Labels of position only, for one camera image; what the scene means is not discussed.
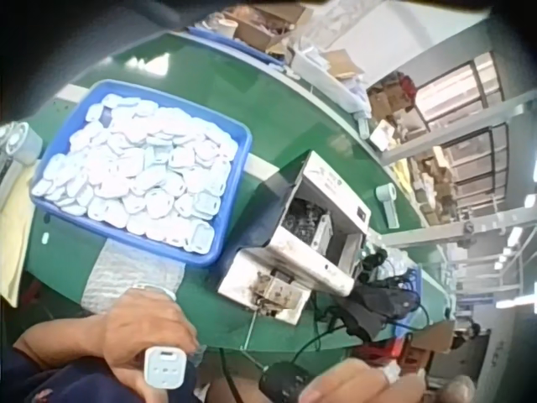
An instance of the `white metal machine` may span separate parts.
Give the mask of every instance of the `white metal machine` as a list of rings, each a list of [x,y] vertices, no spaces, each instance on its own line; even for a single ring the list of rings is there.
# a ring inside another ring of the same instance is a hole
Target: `white metal machine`
[[[217,264],[218,293],[296,324],[312,290],[351,292],[370,217],[317,153],[301,155],[254,192]]]

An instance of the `green work surface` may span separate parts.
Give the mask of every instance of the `green work surface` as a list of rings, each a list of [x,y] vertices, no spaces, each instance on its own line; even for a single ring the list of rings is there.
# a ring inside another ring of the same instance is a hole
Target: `green work surface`
[[[156,76],[125,62],[132,57],[151,60],[169,53],[169,69]],[[246,124],[253,135],[252,154],[282,167],[308,149],[315,150],[367,203],[373,215],[371,227],[388,232],[383,209],[374,189],[390,181],[360,145],[319,108],[285,84],[257,68],[217,50],[188,39],[165,35],[141,45],[88,71],[75,84],[89,87],[103,79],[116,79],[168,92],[224,113]],[[48,143],[69,115],[74,104],[55,100],[29,120],[32,128]],[[244,174],[232,225],[237,220],[259,179]],[[420,220],[399,194],[396,201],[401,230],[420,227]],[[49,242],[41,243],[43,233]],[[48,219],[36,211],[26,269],[52,289],[80,302],[87,278],[106,239],[56,217]],[[439,260],[434,248],[416,249],[410,255],[417,262]],[[186,268],[178,301],[198,329],[201,343],[212,347],[239,348],[246,337],[252,313],[219,296],[207,283],[208,269]],[[446,298],[432,284],[424,282],[423,302],[434,322],[444,318]],[[415,327],[425,325],[421,312]],[[249,348],[259,352],[292,352],[314,336],[313,315],[306,310],[296,327],[261,317],[253,330]],[[393,336],[387,327],[379,339]],[[344,332],[323,339],[322,348],[359,344]]]

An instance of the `yellow paper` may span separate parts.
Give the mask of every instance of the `yellow paper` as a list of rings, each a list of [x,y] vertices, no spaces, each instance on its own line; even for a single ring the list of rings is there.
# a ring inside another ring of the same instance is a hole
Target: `yellow paper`
[[[34,217],[35,207],[29,197],[34,171],[35,166],[23,170],[0,212],[0,293],[13,307],[18,304],[18,288]]]

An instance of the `person's right hand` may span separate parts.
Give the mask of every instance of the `person's right hand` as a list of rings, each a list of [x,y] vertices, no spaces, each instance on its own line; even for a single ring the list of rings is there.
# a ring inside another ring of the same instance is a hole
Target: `person's right hand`
[[[393,385],[380,369],[359,359],[346,359],[315,378],[299,403],[418,403],[425,382],[418,375],[401,377]]]
[[[128,290],[102,318],[103,358],[116,378],[147,403],[167,401],[165,390],[146,384],[140,362],[150,347],[181,348],[192,354],[198,348],[196,330],[168,296],[146,290]]]

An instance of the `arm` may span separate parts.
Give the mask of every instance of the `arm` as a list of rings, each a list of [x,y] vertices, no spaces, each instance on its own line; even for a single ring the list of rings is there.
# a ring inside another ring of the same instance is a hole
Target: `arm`
[[[15,342],[41,369],[61,367],[81,357],[102,358],[104,317],[59,319],[32,326]]]

